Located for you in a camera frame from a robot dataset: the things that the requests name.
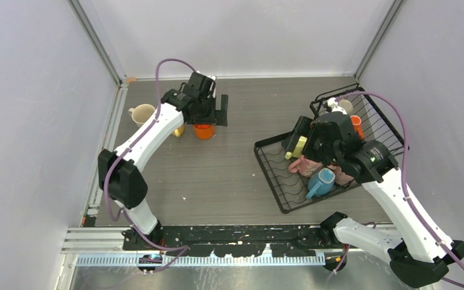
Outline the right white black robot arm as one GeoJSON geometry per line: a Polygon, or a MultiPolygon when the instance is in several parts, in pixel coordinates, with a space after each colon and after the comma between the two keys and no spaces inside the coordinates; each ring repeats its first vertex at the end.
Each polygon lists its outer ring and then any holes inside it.
{"type": "Polygon", "coordinates": [[[358,247],[387,263],[406,285],[420,288],[445,279],[450,264],[464,258],[464,242],[445,234],[411,192],[405,167],[382,142],[364,139],[352,118],[329,112],[316,119],[305,116],[283,141],[292,157],[333,165],[361,185],[398,229],[389,236],[336,212],[321,223],[321,241],[358,247]]]}

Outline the orange mug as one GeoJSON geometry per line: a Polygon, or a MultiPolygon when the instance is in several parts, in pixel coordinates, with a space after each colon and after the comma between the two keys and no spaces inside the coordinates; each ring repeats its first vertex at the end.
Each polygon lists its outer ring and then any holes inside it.
{"type": "Polygon", "coordinates": [[[193,130],[197,138],[200,140],[208,140],[214,137],[215,128],[210,124],[195,124],[193,130]]]}

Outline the yellow mug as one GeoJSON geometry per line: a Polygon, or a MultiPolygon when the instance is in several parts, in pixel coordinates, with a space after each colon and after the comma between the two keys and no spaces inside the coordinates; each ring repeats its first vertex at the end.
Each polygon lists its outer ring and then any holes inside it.
{"type": "Polygon", "coordinates": [[[180,126],[172,132],[173,136],[180,137],[185,131],[185,126],[180,126]]]}

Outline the cream patterned mug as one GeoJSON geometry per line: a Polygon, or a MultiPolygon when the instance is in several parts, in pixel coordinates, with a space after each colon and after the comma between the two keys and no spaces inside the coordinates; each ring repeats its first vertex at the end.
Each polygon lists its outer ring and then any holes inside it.
{"type": "Polygon", "coordinates": [[[128,113],[132,121],[141,127],[155,113],[155,109],[153,105],[141,104],[135,108],[129,108],[128,113]]]}

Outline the lime green mug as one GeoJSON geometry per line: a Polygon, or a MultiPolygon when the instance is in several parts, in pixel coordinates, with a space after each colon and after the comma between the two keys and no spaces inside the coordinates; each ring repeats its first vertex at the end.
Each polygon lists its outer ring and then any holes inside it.
{"type": "Polygon", "coordinates": [[[289,136],[282,141],[282,147],[286,150],[285,159],[299,158],[307,139],[308,138],[305,136],[297,136],[296,134],[290,133],[289,136]]]}

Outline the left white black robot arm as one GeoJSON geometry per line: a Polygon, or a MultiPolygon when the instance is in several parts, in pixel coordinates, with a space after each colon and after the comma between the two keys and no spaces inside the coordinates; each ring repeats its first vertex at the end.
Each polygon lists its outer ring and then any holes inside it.
{"type": "Polygon", "coordinates": [[[167,91],[153,115],[123,144],[104,149],[98,156],[99,187],[107,201],[114,201],[136,226],[138,242],[147,250],[156,249],[160,222],[152,213],[142,176],[148,160],[163,142],[182,125],[226,126],[228,96],[216,103],[216,77],[193,72],[188,82],[167,91]]]}

